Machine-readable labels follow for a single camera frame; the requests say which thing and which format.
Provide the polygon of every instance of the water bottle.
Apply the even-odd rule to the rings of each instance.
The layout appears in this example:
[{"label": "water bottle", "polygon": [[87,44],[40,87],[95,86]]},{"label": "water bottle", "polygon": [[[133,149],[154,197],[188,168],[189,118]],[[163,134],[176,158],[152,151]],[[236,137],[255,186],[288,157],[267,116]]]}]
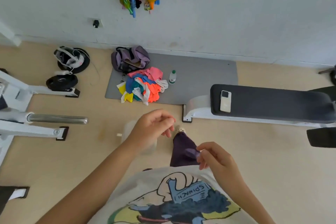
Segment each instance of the water bottle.
[{"label": "water bottle", "polygon": [[170,84],[173,84],[175,83],[176,81],[176,71],[173,70],[171,73],[170,73],[170,76],[169,76],[169,83]]}]

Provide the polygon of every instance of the floor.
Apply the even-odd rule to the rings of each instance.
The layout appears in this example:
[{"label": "floor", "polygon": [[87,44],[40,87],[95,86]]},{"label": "floor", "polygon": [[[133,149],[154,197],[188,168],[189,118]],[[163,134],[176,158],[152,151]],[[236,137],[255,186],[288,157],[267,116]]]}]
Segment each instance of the floor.
[{"label": "floor", "polygon": [[[35,43],[0,47],[1,67],[30,85],[44,85],[58,70],[55,48]],[[93,65],[78,74],[80,97],[35,95],[29,111],[87,116],[89,124],[71,125],[64,142],[14,138],[0,169],[0,184],[31,189],[26,199],[7,203],[0,224],[35,223],[118,146],[116,134],[127,121],[157,108],[181,121],[181,106],[105,99],[111,51],[86,50],[99,74]],[[291,90],[331,85],[326,75],[309,68],[238,62],[237,70],[239,85]],[[233,155],[247,184],[277,223],[335,222],[336,150],[311,147],[307,128],[203,119],[194,119],[185,128],[196,144],[216,141]],[[160,138],[157,151],[138,157],[124,179],[145,168],[168,165],[171,151],[171,140]]]}]

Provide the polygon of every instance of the white t-shirt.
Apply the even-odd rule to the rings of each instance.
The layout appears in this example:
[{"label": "white t-shirt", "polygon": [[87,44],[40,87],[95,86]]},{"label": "white t-shirt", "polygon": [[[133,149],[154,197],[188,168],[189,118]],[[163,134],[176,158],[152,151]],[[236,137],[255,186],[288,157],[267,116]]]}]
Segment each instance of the white t-shirt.
[{"label": "white t-shirt", "polygon": [[255,223],[217,184],[209,169],[163,167],[118,186],[89,224]]}]

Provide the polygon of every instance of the pile of clothes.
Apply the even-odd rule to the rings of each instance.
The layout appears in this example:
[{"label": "pile of clothes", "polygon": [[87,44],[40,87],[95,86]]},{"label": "pile of clothes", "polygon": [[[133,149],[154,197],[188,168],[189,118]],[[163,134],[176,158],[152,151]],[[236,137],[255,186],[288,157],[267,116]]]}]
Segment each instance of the pile of clothes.
[{"label": "pile of clothes", "polygon": [[168,82],[162,80],[163,73],[156,67],[138,70],[128,74],[126,82],[117,85],[121,97],[121,103],[125,101],[133,102],[133,99],[142,101],[145,105],[157,101],[168,88]]}]

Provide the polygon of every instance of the wall socket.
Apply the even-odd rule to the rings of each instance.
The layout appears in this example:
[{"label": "wall socket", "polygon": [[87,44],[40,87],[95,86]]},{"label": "wall socket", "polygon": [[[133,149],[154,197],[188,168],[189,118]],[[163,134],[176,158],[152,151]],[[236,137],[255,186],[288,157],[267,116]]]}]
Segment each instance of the wall socket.
[{"label": "wall socket", "polygon": [[97,18],[88,18],[87,19],[87,21],[88,21],[88,23],[91,25],[91,27],[93,27],[94,28],[94,22],[95,22],[95,20],[97,20],[97,21],[99,21],[99,26],[98,26],[98,28],[103,28],[104,26],[103,26],[103,22],[102,22],[102,19],[97,19]]}]

